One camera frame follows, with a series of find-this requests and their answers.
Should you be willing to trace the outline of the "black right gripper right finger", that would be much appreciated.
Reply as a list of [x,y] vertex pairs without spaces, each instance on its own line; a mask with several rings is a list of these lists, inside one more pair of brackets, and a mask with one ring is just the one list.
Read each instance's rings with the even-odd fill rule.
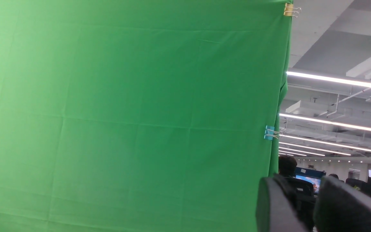
[[313,217],[318,232],[371,232],[371,197],[324,177]]

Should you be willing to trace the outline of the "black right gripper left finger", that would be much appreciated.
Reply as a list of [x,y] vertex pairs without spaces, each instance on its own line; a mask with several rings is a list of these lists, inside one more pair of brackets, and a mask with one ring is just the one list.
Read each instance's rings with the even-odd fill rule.
[[295,190],[280,175],[259,181],[256,206],[258,232],[306,232],[295,209]]

